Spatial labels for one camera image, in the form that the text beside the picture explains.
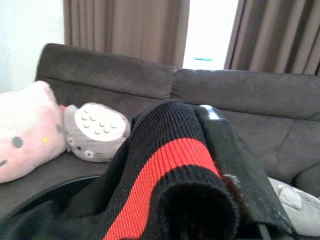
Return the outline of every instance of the brown curtain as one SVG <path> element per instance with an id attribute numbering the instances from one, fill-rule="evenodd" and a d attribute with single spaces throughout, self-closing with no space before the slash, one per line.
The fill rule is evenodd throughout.
<path id="1" fill-rule="evenodd" d="M 64 0 L 65 44 L 183 64 L 190 0 Z"/>
<path id="2" fill-rule="evenodd" d="M 318 75 L 320 0 L 239 0 L 224 68 Z"/>

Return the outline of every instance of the black knit fabric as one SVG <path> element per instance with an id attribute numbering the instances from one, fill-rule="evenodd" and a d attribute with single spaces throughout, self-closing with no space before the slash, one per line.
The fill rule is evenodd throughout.
<path id="1" fill-rule="evenodd" d="M 193 109 L 166 100 L 135 118 L 131 129 L 103 176 L 67 206 L 47 202 L 3 222 L 3 237 L 233 239 L 238 208 Z"/>

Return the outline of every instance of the suede upholstery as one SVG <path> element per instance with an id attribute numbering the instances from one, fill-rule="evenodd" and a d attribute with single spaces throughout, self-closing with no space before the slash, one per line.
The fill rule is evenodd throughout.
<path id="1" fill-rule="evenodd" d="M 162 99 L 221 110 L 269 177 L 320 196 L 320 77 L 177 69 L 135 58 L 48 44 L 36 80 L 51 85 L 59 104 L 106 105 L 130 121 Z M 63 153 L 29 175 L 0 185 L 3 215 L 40 192 L 75 177 L 101 174 L 108 163 Z"/>

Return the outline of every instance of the hello kitty pillow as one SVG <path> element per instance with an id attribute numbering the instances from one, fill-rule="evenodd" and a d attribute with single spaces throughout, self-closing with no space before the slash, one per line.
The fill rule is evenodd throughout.
<path id="1" fill-rule="evenodd" d="M 0 94 L 0 183 L 25 176 L 66 149 L 63 111 L 48 83 Z"/>

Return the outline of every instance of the gray plush toy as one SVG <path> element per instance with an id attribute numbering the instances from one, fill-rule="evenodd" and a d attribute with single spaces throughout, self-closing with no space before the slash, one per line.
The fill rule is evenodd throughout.
<path id="1" fill-rule="evenodd" d="M 130 135 L 127 118 L 102 104 L 69 105 L 64 111 L 68 151 L 90 162 L 109 162 Z"/>

